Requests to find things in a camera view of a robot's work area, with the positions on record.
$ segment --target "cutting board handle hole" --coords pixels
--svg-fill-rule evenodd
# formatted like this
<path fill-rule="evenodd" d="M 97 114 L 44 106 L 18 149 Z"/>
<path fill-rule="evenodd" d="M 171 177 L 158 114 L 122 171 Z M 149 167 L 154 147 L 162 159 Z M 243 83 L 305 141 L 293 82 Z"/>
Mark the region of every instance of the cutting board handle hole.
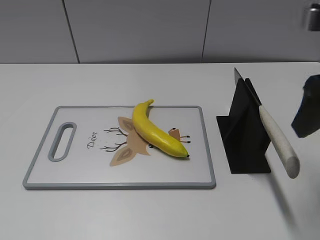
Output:
<path fill-rule="evenodd" d="M 66 158 L 76 132 L 77 125 L 74 122 L 63 123 L 53 140 L 48 158 L 52 162 L 59 162 Z"/>

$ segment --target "deer text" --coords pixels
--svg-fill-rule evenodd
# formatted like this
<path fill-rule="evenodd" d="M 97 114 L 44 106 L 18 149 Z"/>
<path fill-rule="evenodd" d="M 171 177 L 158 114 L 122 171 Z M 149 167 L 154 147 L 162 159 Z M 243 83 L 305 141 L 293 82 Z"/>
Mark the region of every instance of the deer text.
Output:
<path fill-rule="evenodd" d="M 95 141 L 97 140 L 97 132 L 93 132 L 92 135 L 89 137 L 90 142 L 86 145 L 87 149 L 91 149 L 95 146 Z"/>

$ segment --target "deer antler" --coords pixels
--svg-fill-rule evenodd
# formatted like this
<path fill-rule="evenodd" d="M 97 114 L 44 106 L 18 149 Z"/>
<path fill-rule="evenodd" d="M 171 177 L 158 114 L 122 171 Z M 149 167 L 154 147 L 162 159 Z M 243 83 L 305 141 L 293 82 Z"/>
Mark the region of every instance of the deer antler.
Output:
<path fill-rule="evenodd" d="M 116 147 L 109 147 L 109 146 L 104 146 L 103 148 L 100 148 L 101 150 L 105 149 L 106 152 L 115 152 L 116 150 L 118 150 L 122 145 L 127 144 L 127 142 L 123 142 L 123 143 L 115 143 L 115 145 L 117 145 Z"/>
<path fill-rule="evenodd" d="M 111 132 L 119 132 L 116 135 L 123 135 L 123 136 L 128 136 L 127 134 L 125 134 L 123 131 L 121 131 L 121 129 L 119 127 L 110 127 L 110 130 L 104 130 L 107 131 L 107 133 L 111 133 Z"/>

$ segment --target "yellow banana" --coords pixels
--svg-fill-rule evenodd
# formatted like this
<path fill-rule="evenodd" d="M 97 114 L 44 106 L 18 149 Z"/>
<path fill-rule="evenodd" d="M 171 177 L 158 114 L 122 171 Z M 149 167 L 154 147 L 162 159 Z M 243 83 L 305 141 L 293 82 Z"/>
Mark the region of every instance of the yellow banana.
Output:
<path fill-rule="evenodd" d="M 188 151 L 180 141 L 162 131 L 148 119 L 148 106 L 153 102 L 154 100 L 150 99 L 134 107 L 132 122 L 136 132 L 148 143 L 171 156 L 179 158 L 189 157 Z"/>

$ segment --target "deer illustration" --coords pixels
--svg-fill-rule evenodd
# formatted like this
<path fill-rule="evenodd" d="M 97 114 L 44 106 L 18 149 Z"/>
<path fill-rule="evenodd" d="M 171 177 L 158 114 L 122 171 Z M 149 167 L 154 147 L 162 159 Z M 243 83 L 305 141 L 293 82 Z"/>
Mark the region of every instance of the deer illustration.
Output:
<path fill-rule="evenodd" d="M 126 141 L 123 143 L 115 143 L 115 147 L 104 146 L 100 148 L 101 150 L 105 150 L 106 152 L 115 152 L 110 166 L 117 166 L 120 164 L 124 164 L 132 160 L 136 154 L 142 154 L 150 156 L 147 152 L 147 146 L 149 145 L 150 148 L 153 148 L 148 142 L 146 142 L 135 130 L 134 124 L 132 120 L 127 117 L 119 116 L 118 122 L 120 127 L 111 127 L 109 130 L 104 130 L 107 133 L 117 132 L 116 135 L 123 135 L 126 136 Z M 182 143 L 189 144 L 190 141 L 182 141 L 183 138 L 190 138 L 189 135 L 180 136 L 179 129 L 172 128 L 168 131 L 169 135 L 174 137 L 175 139 L 179 140 Z"/>

